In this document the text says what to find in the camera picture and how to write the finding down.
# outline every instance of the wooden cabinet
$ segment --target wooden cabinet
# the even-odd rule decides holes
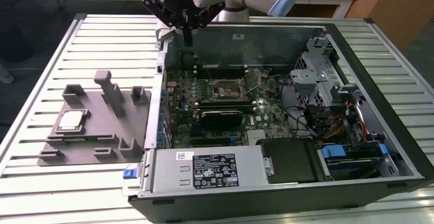
[[[372,18],[403,51],[434,16],[434,0],[356,0],[347,18]]]

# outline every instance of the white label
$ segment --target white label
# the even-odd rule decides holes
[[[232,35],[232,40],[243,40],[244,39],[244,35],[243,34],[233,34]]]
[[[195,152],[188,151],[188,152],[176,152],[176,160],[181,159],[192,159],[192,156],[195,155]]]
[[[228,178],[225,179],[225,181],[227,181],[227,182],[236,182],[236,181],[237,181],[237,177],[228,177]]]

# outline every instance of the green circuit board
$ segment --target green circuit board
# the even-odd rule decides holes
[[[171,148],[197,147],[192,141],[209,139],[231,139],[229,145],[248,145],[248,130],[263,130],[267,138],[291,137],[290,124],[276,96],[282,75],[268,75],[268,72],[263,68],[248,68],[241,79],[197,79],[192,71],[167,71]],[[219,94],[228,89],[227,97],[216,98],[216,89],[220,89]],[[195,103],[225,100],[250,101],[255,104],[254,112],[243,114],[237,127],[203,129]]]

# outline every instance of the silver metal panel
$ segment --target silver metal panel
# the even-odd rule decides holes
[[[334,22],[356,50],[356,55],[371,73],[386,97],[428,159],[434,162],[434,100],[424,81],[414,73],[408,62],[396,55],[392,46],[368,30],[360,19],[252,18],[255,22]],[[100,24],[139,24],[149,28],[156,19],[145,15],[88,15],[85,24],[97,29],[71,27],[36,89],[24,105],[10,131],[0,145],[0,219],[1,223],[148,223],[128,205],[121,187],[124,164],[101,164],[44,168],[36,165],[36,156],[44,147],[61,107],[61,89],[67,83],[92,86],[92,71],[111,69],[113,80],[123,89],[133,85],[152,88],[152,70],[156,49],[147,44],[155,40],[155,30],[101,29]],[[68,52],[76,44],[93,44],[87,51]],[[99,50],[101,44],[145,44],[140,51]],[[431,223],[434,218],[434,191],[431,187],[402,193],[348,210],[324,210],[284,215],[255,216],[203,223]]]

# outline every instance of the camera on robot arm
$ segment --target camera on robot arm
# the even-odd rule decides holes
[[[143,0],[148,11],[184,37],[192,46],[192,31],[204,28],[224,9],[224,0]]]

